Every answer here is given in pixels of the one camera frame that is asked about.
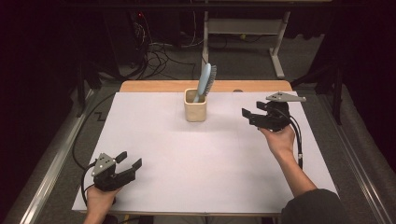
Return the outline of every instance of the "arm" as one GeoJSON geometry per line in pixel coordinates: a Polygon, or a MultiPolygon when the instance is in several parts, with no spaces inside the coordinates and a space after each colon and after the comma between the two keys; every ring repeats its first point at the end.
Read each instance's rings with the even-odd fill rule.
{"type": "Polygon", "coordinates": [[[119,191],[120,189],[104,192],[95,186],[88,188],[88,210],[84,224],[102,224],[119,191]]]}
{"type": "Polygon", "coordinates": [[[294,159],[293,143],[295,134],[293,129],[287,126],[277,133],[272,133],[266,129],[260,129],[260,131],[265,135],[268,146],[279,163],[293,196],[297,197],[309,190],[316,189],[315,184],[300,169],[294,159]]]}
{"type": "Polygon", "coordinates": [[[278,161],[294,199],[282,210],[282,223],[337,223],[349,224],[350,220],[338,196],[326,189],[317,189],[303,172],[293,155],[294,131],[290,126],[272,133],[260,129],[268,146],[278,161]]]}

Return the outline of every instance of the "beige cup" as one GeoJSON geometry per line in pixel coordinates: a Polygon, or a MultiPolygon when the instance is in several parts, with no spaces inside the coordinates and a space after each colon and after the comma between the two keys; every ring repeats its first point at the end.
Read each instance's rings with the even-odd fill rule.
{"type": "Polygon", "coordinates": [[[186,120],[189,122],[199,122],[206,119],[206,96],[200,96],[198,103],[194,103],[196,93],[196,89],[186,89],[184,91],[184,110],[186,120]]]}

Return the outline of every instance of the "hand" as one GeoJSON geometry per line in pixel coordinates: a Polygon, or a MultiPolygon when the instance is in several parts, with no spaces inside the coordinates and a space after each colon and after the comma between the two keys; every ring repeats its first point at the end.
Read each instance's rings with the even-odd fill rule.
{"type": "Polygon", "coordinates": [[[113,191],[101,191],[95,186],[89,187],[87,190],[88,211],[84,224],[102,224],[120,190],[121,188],[113,191]]]}
{"type": "Polygon", "coordinates": [[[263,128],[259,128],[259,130],[265,135],[268,147],[278,161],[293,155],[295,133],[289,125],[276,133],[263,128]]]}

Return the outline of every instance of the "black sleeve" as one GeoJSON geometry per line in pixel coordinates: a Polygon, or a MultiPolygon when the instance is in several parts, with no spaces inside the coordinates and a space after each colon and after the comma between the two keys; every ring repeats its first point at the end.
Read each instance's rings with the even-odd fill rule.
{"type": "Polygon", "coordinates": [[[297,196],[282,210],[282,224],[350,223],[338,196],[326,189],[314,189],[297,196]]]}

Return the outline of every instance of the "metal frame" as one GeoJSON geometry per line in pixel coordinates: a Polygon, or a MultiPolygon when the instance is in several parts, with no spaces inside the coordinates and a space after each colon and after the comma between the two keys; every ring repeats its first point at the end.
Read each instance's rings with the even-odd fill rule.
{"type": "Polygon", "coordinates": [[[370,177],[364,171],[364,167],[359,160],[355,149],[350,144],[349,140],[347,139],[347,135],[344,132],[342,126],[338,125],[336,120],[332,119],[332,108],[330,106],[329,99],[325,95],[319,95],[319,101],[322,106],[325,108],[327,114],[329,115],[329,119],[332,121],[332,124],[335,130],[340,137],[343,146],[344,146],[344,153],[346,155],[346,159],[350,165],[350,169],[356,176],[358,183],[361,186],[361,191],[363,192],[364,196],[368,204],[370,205],[373,214],[375,215],[376,220],[380,224],[392,224],[393,221],[389,216],[387,209],[385,208],[384,204],[382,204],[381,199],[377,193],[377,190],[371,181],[370,177]]]}
{"type": "Polygon", "coordinates": [[[87,101],[87,106],[85,107],[85,111],[78,117],[73,124],[72,131],[70,134],[64,138],[63,142],[61,143],[62,147],[59,148],[58,153],[56,154],[55,158],[52,161],[46,175],[44,176],[43,181],[38,187],[37,192],[33,200],[30,202],[29,207],[27,208],[23,218],[21,220],[21,224],[29,224],[35,223],[41,209],[44,207],[50,193],[52,192],[53,187],[55,186],[56,180],[62,168],[64,167],[64,162],[69,154],[70,149],[73,146],[73,143],[76,139],[79,129],[87,116],[87,112],[89,112],[92,108],[92,102],[96,94],[92,90],[90,90],[87,94],[85,100],[87,101]]]}
{"type": "Polygon", "coordinates": [[[283,35],[286,31],[290,12],[285,12],[283,20],[239,20],[239,19],[209,19],[205,12],[204,47],[202,51],[202,69],[209,63],[208,35],[209,34],[246,34],[246,35],[277,35],[274,48],[270,48],[270,56],[276,70],[276,76],[284,79],[285,75],[280,65],[277,53],[283,35]]]}
{"type": "Polygon", "coordinates": [[[140,11],[262,11],[263,9],[307,10],[307,9],[347,9],[367,7],[364,4],[330,3],[330,0],[318,3],[306,2],[255,2],[255,3],[193,3],[193,4],[135,4],[135,3],[64,3],[63,9],[79,10],[140,10],[140,11]]]}

